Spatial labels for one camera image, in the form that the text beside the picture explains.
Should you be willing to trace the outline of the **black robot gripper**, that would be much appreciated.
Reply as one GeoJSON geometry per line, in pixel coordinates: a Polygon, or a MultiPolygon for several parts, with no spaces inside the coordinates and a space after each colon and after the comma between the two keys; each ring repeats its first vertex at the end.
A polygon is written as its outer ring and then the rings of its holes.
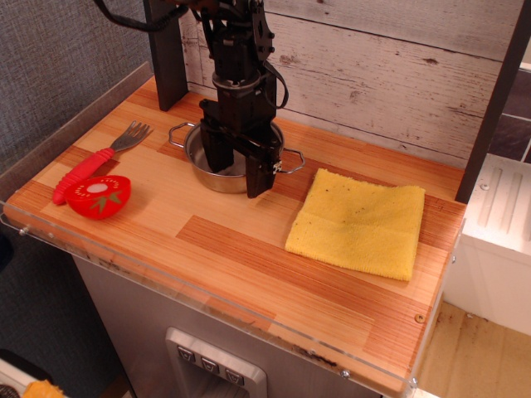
{"type": "Polygon", "coordinates": [[[280,158],[280,138],[272,123],[278,105],[277,79],[255,83],[217,80],[217,100],[200,103],[201,139],[207,164],[220,173],[234,163],[234,153],[246,159],[246,194],[256,198],[275,182],[274,164],[280,158]]]}

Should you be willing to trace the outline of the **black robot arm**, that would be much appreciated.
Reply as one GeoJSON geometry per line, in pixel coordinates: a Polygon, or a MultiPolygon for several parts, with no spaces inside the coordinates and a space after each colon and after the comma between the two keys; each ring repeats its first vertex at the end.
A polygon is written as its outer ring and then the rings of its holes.
{"type": "Polygon", "coordinates": [[[212,83],[217,100],[202,100],[202,145],[213,172],[246,159],[246,192],[258,197],[270,190],[283,143],[273,129],[278,109],[281,74],[268,61],[274,33],[268,27],[262,1],[189,1],[188,8],[202,23],[209,56],[214,63],[212,83]]]}

